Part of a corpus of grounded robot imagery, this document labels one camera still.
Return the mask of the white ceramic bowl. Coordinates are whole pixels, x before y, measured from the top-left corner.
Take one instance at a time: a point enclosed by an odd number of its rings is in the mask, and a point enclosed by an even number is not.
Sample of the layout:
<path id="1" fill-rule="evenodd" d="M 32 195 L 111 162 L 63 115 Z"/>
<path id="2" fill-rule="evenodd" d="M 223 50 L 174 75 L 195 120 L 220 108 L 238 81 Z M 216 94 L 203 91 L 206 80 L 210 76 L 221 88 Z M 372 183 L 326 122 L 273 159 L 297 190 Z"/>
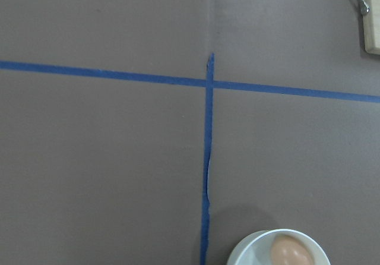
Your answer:
<path id="1" fill-rule="evenodd" d="M 298 239 L 311 253 L 314 264 L 330 264 L 326 253 L 315 240 L 293 229 L 273 229 L 248 235 L 234 247 L 227 264 L 271 264 L 270 249 L 278 235 Z"/>

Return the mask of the bamboo cutting board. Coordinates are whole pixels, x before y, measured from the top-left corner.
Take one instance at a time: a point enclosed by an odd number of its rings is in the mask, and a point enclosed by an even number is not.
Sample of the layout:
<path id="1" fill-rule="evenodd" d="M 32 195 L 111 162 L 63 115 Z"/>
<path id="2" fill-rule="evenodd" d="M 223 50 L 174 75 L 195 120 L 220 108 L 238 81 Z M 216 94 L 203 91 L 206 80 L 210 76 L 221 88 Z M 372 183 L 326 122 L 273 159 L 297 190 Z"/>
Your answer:
<path id="1" fill-rule="evenodd" d="M 379 55 L 379 0 L 365 0 L 369 12 L 363 16 L 365 51 Z"/>

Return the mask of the brown egg from bowl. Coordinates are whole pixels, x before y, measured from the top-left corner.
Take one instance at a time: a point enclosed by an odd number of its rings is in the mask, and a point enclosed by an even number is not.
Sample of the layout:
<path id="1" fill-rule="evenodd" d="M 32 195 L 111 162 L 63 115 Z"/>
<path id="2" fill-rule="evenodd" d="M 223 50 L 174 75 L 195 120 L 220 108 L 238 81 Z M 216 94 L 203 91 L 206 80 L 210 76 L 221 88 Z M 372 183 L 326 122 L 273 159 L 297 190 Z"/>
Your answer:
<path id="1" fill-rule="evenodd" d="M 314 258 L 309 250 L 296 238 L 278 235 L 270 249 L 271 264 L 274 265 L 312 265 Z"/>

